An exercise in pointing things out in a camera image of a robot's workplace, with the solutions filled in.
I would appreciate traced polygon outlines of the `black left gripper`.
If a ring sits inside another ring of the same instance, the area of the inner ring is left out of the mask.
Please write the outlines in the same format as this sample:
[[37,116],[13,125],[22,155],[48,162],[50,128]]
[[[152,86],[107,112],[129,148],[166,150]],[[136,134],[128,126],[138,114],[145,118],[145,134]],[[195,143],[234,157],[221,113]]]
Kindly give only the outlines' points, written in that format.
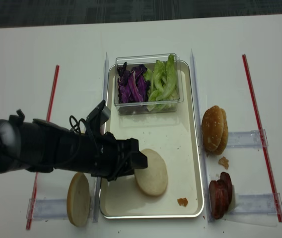
[[139,151],[139,141],[134,138],[119,140],[113,134],[79,134],[77,170],[108,181],[134,174],[135,169],[148,167],[147,157]]

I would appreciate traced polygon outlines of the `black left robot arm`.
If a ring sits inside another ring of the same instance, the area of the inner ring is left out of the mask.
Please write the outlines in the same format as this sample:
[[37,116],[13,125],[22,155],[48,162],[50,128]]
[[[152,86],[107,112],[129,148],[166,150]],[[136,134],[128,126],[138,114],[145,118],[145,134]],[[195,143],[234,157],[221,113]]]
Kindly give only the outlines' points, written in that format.
[[145,169],[147,157],[138,140],[118,140],[100,132],[107,115],[96,107],[86,119],[70,117],[71,129],[41,119],[25,122],[22,111],[0,119],[0,174],[60,169],[112,181]]

